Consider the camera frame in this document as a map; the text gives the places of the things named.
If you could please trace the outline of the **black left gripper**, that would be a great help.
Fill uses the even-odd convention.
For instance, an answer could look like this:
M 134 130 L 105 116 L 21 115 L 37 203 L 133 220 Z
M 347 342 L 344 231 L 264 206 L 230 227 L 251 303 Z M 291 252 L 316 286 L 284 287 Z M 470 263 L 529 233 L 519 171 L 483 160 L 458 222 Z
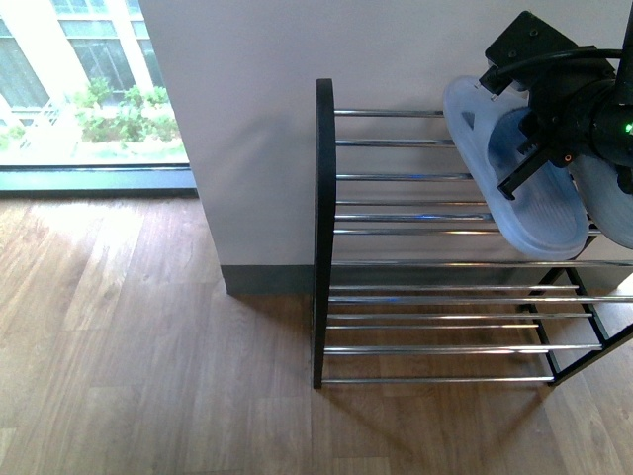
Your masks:
M 579 156 L 618 167 L 616 49 L 580 47 L 524 11 L 486 49 L 488 71 L 480 83 L 501 95 L 509 86 L 528 93 L 529 112 L 519 121 L 517 147 L 524 158 L 498 185 L 509 200 L 545 163 L 564 168 Z

